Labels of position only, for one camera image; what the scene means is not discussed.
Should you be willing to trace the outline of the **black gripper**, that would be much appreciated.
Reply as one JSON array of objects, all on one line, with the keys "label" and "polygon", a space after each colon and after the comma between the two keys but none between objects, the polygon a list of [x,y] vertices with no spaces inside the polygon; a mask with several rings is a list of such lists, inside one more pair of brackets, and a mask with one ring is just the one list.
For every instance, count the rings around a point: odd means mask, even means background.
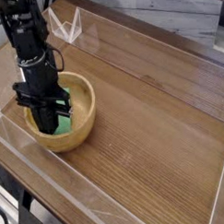
[{"label": "black gripper", "polygon": [[42,52],[17,64],[25,80],[13,84],[18,94],[18,104],[29,108],[40,132],[53,134],[58,127],[58,116],[70,116],[70,95],[58,84],[60,69],[56,67],[54,53]]}]

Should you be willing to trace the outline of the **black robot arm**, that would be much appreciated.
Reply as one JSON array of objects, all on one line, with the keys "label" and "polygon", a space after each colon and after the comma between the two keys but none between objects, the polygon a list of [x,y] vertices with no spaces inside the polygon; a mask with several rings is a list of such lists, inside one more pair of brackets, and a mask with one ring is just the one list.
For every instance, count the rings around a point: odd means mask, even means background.
[{"label": "black robot arm", "polygon": [[0,0],[0,26],[17,53],[17,65],[25,79],[13,84],[18,105],[29,108],[41,133],[54,134],[61,116],[69,117],[70,94],[59,84],[54,54],[47,42],[49,30],[37,0]]}]

